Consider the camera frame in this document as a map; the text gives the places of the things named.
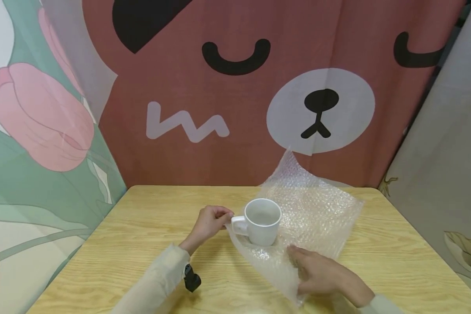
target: mug rim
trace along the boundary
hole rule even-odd
[[[248,218],[248,215],[246,215],[246,209],[248,208],[248,205],[251,204],[253,201],[258,201],[258,200],[260,200],[260,199],[265,199],[265,201],[270,201],[270,202],[274,203],[274,205],[276,205],[277,208],[279,209],[279,219],[278,219],[276,222],[274,222],[273,224],[271,224],[271,225],[259,225],[259,224],[255,224],[255,222],[253,222],[251,219],[249,219],[249,218]],[[281,206],[279,206],[278,203],[272,201],[272,199],[269,199],[269,198],[255,198],[255,199],[252,199],[251,201],[249,201],[249,202],[246,204],[246,206],[244,206],[244,218],[246,218],[249,222],[251,222],[252,225],[256,225],[256,226],[258,226],[258,227],[264,227],[264,228],[265,228],[265,227],[272,227],[273,225],[276,225],[276,224],[278,224],[278,223],[281,221],[282,216],[283,216],[283,211],[282,211],[282,209],[281,209]]]

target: pink tulip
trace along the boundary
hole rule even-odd
[[[63,72],[66,74],[66,76],[73,84],[73,86],[77,89],[77,91],[80,93],[80,95],[84,96],[84,93],[80,88],[80,85],[77,82],[77,78],[75,77],[75,74],[73,72],[73,68],[70,62],[68,61],[68,58],[66,57],[66,53],[63,47],[61,46],[59,38],[56,32],[54,31],[50,21],[48,20],[46,11],[43,7],[38,10],[38,23],[40,24],[42,33],[44,34],[47,44],[54,55],[54,58],[57,60],[57,62],[61,66],[61,69],[63,69]]]
[[[57,80],[28,63],[0,69],[0,124],[36,162],[70,171],[94,136],[89,112]]]

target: sleeve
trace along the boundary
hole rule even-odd
[[[403,314],[394,303],[381,294],[375,298],[366,307],[360,308],[361,314]]]
[[[117,303],[111,314],[155,313],[185,277],[185,267],[189,261],[188,252],[169,245]]]

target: cartoon bear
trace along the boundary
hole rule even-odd
[[[259,185],[286,149],[377,187],[463,1],[83,1],[127,186]]]

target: wood grain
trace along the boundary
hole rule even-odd
[[[192,228],[200,208],[236,212],[259,188],[134,186],[120,200],[28,314],[104,314],[153,259]],[[339,261],[405,313],[471,314],[471,291],[380,192],[345,188],[366,200]],[[226,232],[203,245],[191,264],[202,285],[178,287],[162,313],[333,313],[329,298],[296,309],[242,258]]]

